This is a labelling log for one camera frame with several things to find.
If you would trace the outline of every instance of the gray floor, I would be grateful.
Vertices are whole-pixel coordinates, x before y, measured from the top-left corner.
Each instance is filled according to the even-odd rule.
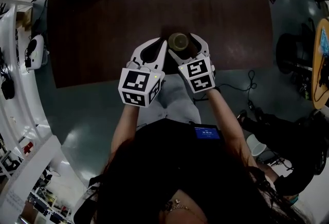
[[[273,55],[281,34],[300,34],[301,23],[307,23],[309,17],[317,24],[327,16],[326,10],[318,9],[313,0],[277,0],[270,7]],[[248,71],[218,71],[216,83],[247,88],[250,83]],[[112,134],[123,109],[118,81],[56,89],[50,63],[36,71],[36,80],[51,129],[63,144],[72,167],[87,183],[90,177],[101,172],[109,156]],[[267,69],[255,70],[254,82],[258,86],[250,92],[250,98],[266,113],[295,121],[313,109],[311,101],[299,96],[290,76],[280,73],[275,63]],[[245,92],[229,87],[221,89],[235,114],[248,108]],[[215,124],[208,102],[197,103],[197,107],[203,123]]]

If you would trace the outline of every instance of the wooden table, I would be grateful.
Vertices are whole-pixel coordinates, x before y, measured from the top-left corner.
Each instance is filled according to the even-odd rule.
[[[320,41],[321,31],[324,28],[327,36],[329,36],[329,22],[326,19],[322,19],[317,27],[315,42],[314,42],[314,54],[313,54],[313,71],[312,71],[312,101],[315,109],[321,109],[325,106],[329,98],[329,90],[325,85],[319,86],[321,79],[321,69],[323,65],[323,54],[321,53]]]
[[[147,40],[192,32],[216,69],[272,65],[268,0],[49,0],[48,38],[57,87],[118,79]],[[177,71],[167,54],[166,73]]]

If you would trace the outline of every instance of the blue screen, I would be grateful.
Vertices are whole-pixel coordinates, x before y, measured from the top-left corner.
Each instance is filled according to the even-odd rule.
[[[195,128],[196,136],[199,139],[220,139],[218,132],[214,128]]]

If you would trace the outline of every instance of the gray pants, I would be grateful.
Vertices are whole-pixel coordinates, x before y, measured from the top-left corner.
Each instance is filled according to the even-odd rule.
[[[164,81],[151,105],[139,109],[137,129],[163,118],[201,124],[199,110],[191,101],[183,79],[178,74],[170,74],[165,76]]]

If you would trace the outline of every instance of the necklace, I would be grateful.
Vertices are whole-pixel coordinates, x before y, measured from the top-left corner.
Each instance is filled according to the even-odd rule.
[[[178,209],[182,209],[182,210],[186,210],[188,212],[190,212],[191,214],[193,214],[196,218],[198,218],[202,223],[207,224],[206,221],[202,220],[199,216],[197,216],[189,207],[187,206],[183,206],[180,204],[180,200],[179,199],[175,199],[175,206],[172,206],[167,214],[167,216],[173,212],[174,210],[178,210]]]

